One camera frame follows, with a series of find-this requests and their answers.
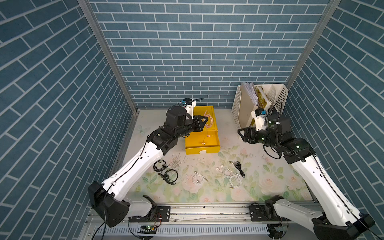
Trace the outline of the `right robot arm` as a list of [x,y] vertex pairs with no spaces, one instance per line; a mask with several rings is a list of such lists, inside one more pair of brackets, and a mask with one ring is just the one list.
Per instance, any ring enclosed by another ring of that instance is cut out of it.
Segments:
[[290,119],[255,117],[255,126],[238,130],[243,142],[271,147],[304,179],[322,207],[313,211],[275,195],[265,201],[267,217],[285,218],[312,231],[319,240],[355,240],[375,225],[341,192],[326,172],[310,143],[293,135]]

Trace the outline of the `pink wired earphones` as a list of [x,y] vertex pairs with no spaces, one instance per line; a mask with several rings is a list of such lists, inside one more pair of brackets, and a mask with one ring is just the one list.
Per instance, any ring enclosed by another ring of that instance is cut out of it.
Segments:
[[207,144],[206,143],[206,139],[211,137],[210,131],[212,130],[212,127],[214,126],[214,118],[213,118],[213,116],[211,115],[211,113],[208,110],[205,111],[204,117],[207,117],[208,120],[207,120],[207,123],[205,125],[205,129],[206,129],[207,133],[204,136],[203,141],[202,141],[202,145],[203,146],[205,146]]

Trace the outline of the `small black wired earphones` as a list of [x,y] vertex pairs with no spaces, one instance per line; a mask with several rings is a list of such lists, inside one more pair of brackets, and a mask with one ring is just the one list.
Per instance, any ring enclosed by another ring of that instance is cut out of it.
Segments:
[[241,163],[239,161],[235,161],[235,162],[230,161],[230,164],[234,165],[234,167],[240,172],[240,175],[242,176],[242,178],[246,177],[244,171],[242,170]]

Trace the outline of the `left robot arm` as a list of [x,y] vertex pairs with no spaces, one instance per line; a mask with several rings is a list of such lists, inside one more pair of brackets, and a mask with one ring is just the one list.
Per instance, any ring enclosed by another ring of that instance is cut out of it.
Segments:
[[91,206],[108,227],[115,227],[126,217],[139,216],[149,221],[154,218],[157,204],[150,197],[134,198],[127,194],[149,167],[177,145],[179,138],[203,131],[209,118],[192,113],[192,108],[171,107],[165,123],[147,136],[132,159],[101,184],[95,181],[89,186]]

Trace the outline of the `yellow drawer cabinet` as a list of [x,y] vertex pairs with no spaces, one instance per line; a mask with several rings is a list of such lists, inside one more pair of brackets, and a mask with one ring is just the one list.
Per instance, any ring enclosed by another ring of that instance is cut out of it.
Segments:
[[214,126],[210,131],[211,137],[206,139],[206,145],[202,145],[204,136],[206,135],[206,129],[202,132],[191,133],[185,140],[186,155],[198,155],[198,154],[214,154],[220,151],[219,132],[217,127],[217,120],[213,106],[197,106],[194,107],[194,116],[203,116],[205,111],[208,110],[214,118]]

